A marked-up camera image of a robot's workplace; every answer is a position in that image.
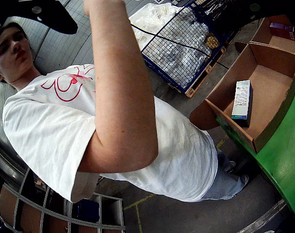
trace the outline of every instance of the green table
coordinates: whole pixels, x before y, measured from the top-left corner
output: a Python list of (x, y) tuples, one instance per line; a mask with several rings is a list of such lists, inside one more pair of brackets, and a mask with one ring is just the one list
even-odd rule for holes
[(295, 214), (295, 97), (281, 124), (266, 145), (255, 154), (236, 132), (217, 119), (230, 138), (257, 161)]

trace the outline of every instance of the raised arm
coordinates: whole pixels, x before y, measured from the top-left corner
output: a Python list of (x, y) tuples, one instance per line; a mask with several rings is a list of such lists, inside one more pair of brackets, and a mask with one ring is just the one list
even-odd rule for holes
[(158, 154), (150, 78), (123, 0), (84, 0), (96, 78), (96, 131), (79, 171), (144, 168)]

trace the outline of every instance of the young man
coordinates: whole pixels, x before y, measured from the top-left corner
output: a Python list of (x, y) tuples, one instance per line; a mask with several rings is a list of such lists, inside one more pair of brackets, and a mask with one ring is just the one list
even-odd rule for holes
[[(27, 165), (64, 198), (89, 198), (98, 176), (181, 201), (229, 199), (248, 177), (227, 174), (206, 131), (153, 96), (123, 0), (85, 0), (94, 65), (42, 76), (20, 26), (0, 29), (0, 81), (18, 91), (4, 131)], [(224, 160), (218, 167), (218, 159)]]

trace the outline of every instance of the wire cage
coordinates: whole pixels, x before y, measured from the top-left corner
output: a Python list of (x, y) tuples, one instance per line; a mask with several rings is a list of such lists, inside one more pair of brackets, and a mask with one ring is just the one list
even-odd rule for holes
[(154, 36), (141, 50), (146, 64), (182, 93), (194, 84), (223, 46), (223, 40), (195, 1), (184, 6), (157, 35), (192, 47)]

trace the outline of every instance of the white t-shirt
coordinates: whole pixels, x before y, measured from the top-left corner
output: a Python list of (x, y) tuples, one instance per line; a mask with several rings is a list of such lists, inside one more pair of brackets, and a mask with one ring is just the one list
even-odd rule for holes
[[(95, 131), (94, 66), (70, 66), (35, 78), (7, 99), (4, 131), (13, 148), (49, 187), (71, 202), (90, 198), (96, 173), (78, 172)], [(154, 97), (159, 154), (146, 168), (101, 174), (146, 191), (193, 202), (211, 187), (217, 155), (206, 131)]]

